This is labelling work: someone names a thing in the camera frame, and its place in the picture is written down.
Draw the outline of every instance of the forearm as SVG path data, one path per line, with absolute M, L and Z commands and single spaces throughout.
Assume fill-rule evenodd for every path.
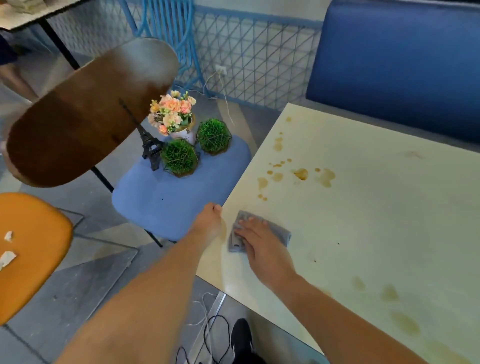
M 312 335 L 331 364 L 426 364 L 300 276 L 274 293 Z
M 168 363 L 205 247 L 189 232 L 85 324 L 57 363 Z

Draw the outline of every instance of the blue bench backrest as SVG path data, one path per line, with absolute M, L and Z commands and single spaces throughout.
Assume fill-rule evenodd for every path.
M 307 98 L 480 144 L 480 7 L 333 0 Z

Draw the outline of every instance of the shoe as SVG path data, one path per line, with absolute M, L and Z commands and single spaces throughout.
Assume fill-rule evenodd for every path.
M 240 318 L 233 325 L 231 335 L 231 345 L 233 358 L 239 355 L 251 354 L 253 350 L 252 333 L 250 332 L 250 326 L 247 320 Z

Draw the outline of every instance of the green plant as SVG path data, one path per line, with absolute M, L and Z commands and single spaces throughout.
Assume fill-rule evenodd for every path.
M 227 126 L 219 119 L 208 119 L 198 127 L 197 140 L 200 147 L 209 154 L 225 152 L 231 138 Z
M 177 177 L 192 174 L 198 164 L 198 158 L 192 145 L 184 139 L 174 139 L 162 149 L 162 161 L 165 169 Z

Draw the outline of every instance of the gray cloth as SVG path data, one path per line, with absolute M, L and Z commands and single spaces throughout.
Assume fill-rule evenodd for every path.
M 239 224 L 239 220 L 247 221 L 250 216 L 257 218 L 260 221 L 265 220 L 260 216 L 240 210 L 235 220 L 235 223 L 232 226 L 232 232 L 230 233 L 230 236 L 228 238 L 228 251 L 235 253 L 245 252 L 245 244 L 243 243 L 243 238 L 235 234 L 235 229 L 242 229 L 242 226 Z M 287 229 L 278 226 L 277 224 L 274 224 L 268 220 L 266 221 L 268 222 L 268 226 L 270 227 L 272 233 L 280 240 L 283 245 L 287 246 L 290 242 L 290 238 L 292 237 L 292 233 L 289 232 Z

